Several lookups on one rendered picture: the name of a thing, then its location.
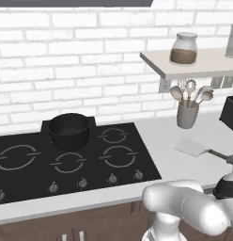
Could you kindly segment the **black cooking pot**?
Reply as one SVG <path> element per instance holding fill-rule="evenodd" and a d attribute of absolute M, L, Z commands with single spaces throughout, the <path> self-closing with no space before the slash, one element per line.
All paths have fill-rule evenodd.
<path fill-rule="evenodd" d="M 94 117 L 67 113 L 54 117 L 49 122 L 49 134 L 54 146 L 64 152 L 83 148 L 89 140 L 90 128 L 96 126 Z"/>

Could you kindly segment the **grey spatula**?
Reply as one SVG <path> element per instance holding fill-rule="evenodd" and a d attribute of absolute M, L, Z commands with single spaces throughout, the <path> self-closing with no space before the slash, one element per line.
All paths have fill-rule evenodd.
<path fill-rule="evenodd" d="M 187 153 L 194 157 L 198 157 L 203 153 L 210 153 L 212 155 L 224 159 L 227 162 L 227 164 L 233 165 L 233 154 L 225 155 L 213 149 L 205 149 L 201 144 L 193 140 L 190 140 L 189 138 L 181 138 L 176 145 L 176 150 L 182 153 Z"/>

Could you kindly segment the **black hob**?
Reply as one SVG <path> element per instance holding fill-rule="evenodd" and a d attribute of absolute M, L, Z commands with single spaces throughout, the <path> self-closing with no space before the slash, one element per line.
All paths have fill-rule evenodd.
<path fill-rule="evenodd" d="M 0 137 L 0 204 L 159 180 L 161 174 L 132 122 L 93 127 L 87 144 L 71 153 L 59 151 L 47 133 Z M 137 180 L 136 170 L 143 173 Z M 114 173 L 117 182 L 109 182 Z M 78 183 L 86 178 L 87 186 Z M 55 193 L 49 191 L 58 185 Z"/>

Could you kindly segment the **beige wooden spoon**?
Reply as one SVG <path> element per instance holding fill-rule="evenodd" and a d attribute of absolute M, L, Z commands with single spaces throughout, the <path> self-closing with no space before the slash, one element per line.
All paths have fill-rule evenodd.
<path fill-rule="evenodd" d="M 194 105 L 201 104 L 202 102 L 205 101 L 210 101 L 213 98 L 213 93 L 211 91 L 203 91 L 201 93 L 201 100 L 199 103 L 195 103 Z"/>
<path fill-rule="evenodd" d="M 199 91 L 196 93 L 195 97 L 194 97 L 194 100 L 192 102 L 192 105 L 191 107 L 194 106 L 198 96 L 203 93 L 204 91 L 210 91 L 210 92 L 213 92 L 213 88 L 211 86 L 203 86 L 202 88 L 199 89 Z"/>
<path fill-rule="evenodd" d="M 182 90 L 180 89 L 179 86 L 173 86 L 171 89 L 170 89 L 170 93 L 172 95 L 172 97 L 174 99 L 176 99 L 177 101 L 179 101 L 180 104 L 184 104 L 184 100 L 183 100 L 183 92 Z"/>

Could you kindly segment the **grey utensil holder cup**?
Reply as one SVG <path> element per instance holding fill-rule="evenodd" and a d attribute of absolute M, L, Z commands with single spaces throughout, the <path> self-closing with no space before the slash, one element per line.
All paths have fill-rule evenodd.
<path fill-rule="evenodd" d="M 177 126 L 182 129 L 191 129 L 196 121 L 198 110 L 198 104 L 195 104 L 193 108 L 187 108 L 180 104 L 177 113 Z"/>

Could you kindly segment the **glass jar with brown contents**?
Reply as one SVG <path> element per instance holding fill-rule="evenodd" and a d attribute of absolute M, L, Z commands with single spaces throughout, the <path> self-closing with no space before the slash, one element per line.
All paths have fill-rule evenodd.
<path fill-rule="evenodd" d="M 192 32 L 179 32 L 172 46 L 169 60 L 177 65 L 193 65 L 197 57 L 197 35 Z"/>

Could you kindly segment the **brown cupboard door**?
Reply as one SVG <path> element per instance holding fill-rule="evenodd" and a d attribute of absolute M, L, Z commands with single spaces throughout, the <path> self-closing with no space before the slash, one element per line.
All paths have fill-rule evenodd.
<path fill-rule="evenodd" d="M 85 241 L 133 241 L 132 203 L 122 203 L 77 212 L 72 231 L 75 241 L 85 232 Z"/>
<path fill-rule="evenodd" d="M 71 226 L 60 216 L 41 217 L 0 225 L 0 241 L 75 241 Z"/>

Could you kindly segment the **dark grey range hood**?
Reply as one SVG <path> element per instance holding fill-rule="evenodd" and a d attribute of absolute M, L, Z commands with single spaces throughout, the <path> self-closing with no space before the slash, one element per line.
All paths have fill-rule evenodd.
<path fill-rule="evenodd" d="M 0 8 L 148 8 L 152 2 L 153 0 L 0 0 Z"/>

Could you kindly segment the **white wall socket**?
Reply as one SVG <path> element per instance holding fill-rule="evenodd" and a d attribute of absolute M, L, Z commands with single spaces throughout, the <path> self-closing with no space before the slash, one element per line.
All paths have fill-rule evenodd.
<path fill-rule="evenodd" d="M 171 88 L 171 81 L 161 78 L 160 85 L 159 85 L 159 92 L 160 93 L 168 93 L 170 88 Z"/>

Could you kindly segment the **cream wall shelf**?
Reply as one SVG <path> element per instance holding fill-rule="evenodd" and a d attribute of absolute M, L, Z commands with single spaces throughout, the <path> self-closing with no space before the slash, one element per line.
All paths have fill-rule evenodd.
<path fill-rule="evenodd" d="M 171 63 L 169 50 L 141 52 L 140 57 L 164 80 L 233 76 L 233 58 L 223 48 L 200 49 L 191 66 Z"/>

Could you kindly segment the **grey wall switch plate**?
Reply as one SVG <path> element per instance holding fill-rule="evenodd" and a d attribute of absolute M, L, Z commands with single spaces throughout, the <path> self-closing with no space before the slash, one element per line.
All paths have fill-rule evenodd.
<path fill-rule="evenodd" d="M 233 86 L 233 76 L 213 77 L 210 86 L 212 88 L 231 88 Z"/>

